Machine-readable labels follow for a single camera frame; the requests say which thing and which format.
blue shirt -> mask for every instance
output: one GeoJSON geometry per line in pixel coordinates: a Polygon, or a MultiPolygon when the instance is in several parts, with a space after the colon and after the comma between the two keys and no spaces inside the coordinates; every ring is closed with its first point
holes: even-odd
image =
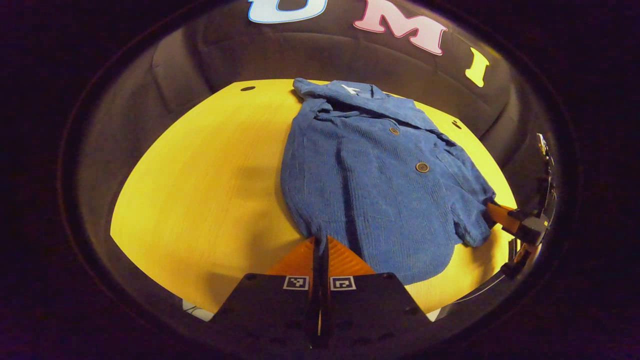
{"type": "Polygon", "coordinates": [[[403,284],[439,274],[457,243],[484,243],[495,192],[413,100],[347,81],[293,86],[304,103],[280,179],[305,236],[333,236],[403,284]]]}

letter m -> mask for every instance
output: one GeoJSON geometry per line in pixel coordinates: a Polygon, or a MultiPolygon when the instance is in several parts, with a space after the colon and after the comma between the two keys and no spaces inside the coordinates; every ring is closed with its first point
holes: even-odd
{"type": "Polygon", "coordinates": [[[447,31],[447,28],[426,16],[419,15],[407,19],[400,12],[400,9],[387,0],[367,0],[367,8],[362,20],[355,21],[353,25],[358,29],[384,33],[387,29],[382,26],[383,17],[387,20],[395,37],[401,38],[416,30],[416,34],[409,37],[409,41],[413,45],[430,53],[442,55],[440,40],[442,33],[447,31]]]}

brown button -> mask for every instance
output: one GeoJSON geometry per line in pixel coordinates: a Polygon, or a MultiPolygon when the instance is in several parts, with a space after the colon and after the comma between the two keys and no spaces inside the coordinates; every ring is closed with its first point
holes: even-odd
{"type": "Polygon", "coordinates": [[[429,165],[425,163],[418,163],[418,165],[415,166],[415,169],[419,172],[427,172],[429,171],[429,165]]]}

shirt button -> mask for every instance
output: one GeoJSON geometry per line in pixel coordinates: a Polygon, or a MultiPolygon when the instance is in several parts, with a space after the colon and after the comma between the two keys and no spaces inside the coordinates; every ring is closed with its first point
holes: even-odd
{"type": "Polygon", "coordinates": [[[429,165],[425,163],[418,163],[418,165],[415,166],[415,169],[419,172],[427,172],[429,171],[429,165]]]}

yellow table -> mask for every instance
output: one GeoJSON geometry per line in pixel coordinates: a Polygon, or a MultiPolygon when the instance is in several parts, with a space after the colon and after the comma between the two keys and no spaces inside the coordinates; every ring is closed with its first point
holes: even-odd
{"type": "MultiPolygon", "coordinates": [[[[213,313],[245,273],[267,272],[303,241],[280,192],[285,141],[301,105],[292,82],[234,83],[201,102],[145,153],[116,203],[111,235],[131,261],[213,313]],[[248,86],[255,88],[241,91],[248,86]]],[[[515,208],[500,168],[462,122],[416,106],[467,151],[497,202],[515,208]]],[[[479,248],[457,245],[441,274],[406,287],[423,311],[451,303],[498,271],[511,239],[499,227],[479,248]]]]}

